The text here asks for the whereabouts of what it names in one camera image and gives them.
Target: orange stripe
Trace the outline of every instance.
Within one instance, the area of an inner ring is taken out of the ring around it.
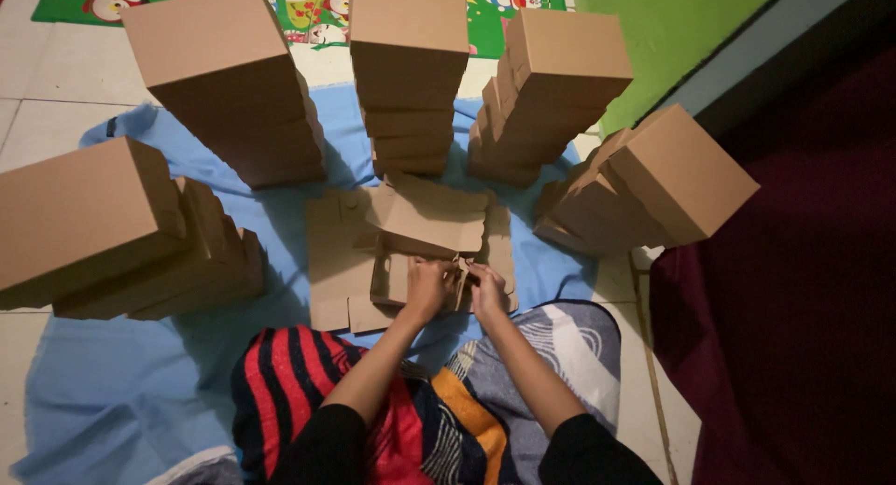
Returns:
[[[435,393],[448,405],[458,421],[486,453],[486,485],[497,485],[501,456],[507,446],[507,435],[501,423],[492,416],[479,401],[469,395],[461,379],[447,368],[442,368],[432,380]]]

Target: hand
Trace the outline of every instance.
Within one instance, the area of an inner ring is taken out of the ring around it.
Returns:
[[[480,323],[493,316],[507,316],[507,295],[504,294],[504,280],[491,266],[468,262],[469,272],[478,282],[471,291],[473,293],[473,313]]]
[[[457,265],[450,261],[408,258],[408,303],[405,308],[426,324],[442,308],[457,277]]]

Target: dark red curtain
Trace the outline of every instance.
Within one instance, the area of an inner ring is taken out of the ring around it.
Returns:
[[[896,483],[896,25],[720,143],[762,189],[651,268],[693,483]]]

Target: person's left hand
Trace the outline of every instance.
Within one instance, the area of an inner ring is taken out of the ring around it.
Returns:
[[[414,316],[428,323],[442,308],[457,276],[457,266],[450,261],[427,261],[422,257],[408,258],[408,302],[405,305]]]

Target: person's right hand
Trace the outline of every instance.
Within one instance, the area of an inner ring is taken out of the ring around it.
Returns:
[[[468,262],[467,265],[469,272],[478,279],[471,288],[476,319],[482,323],[494,316],[506,316],[507,295],[504,294],[504,286],[507,282],[504,277],[487,264]]]

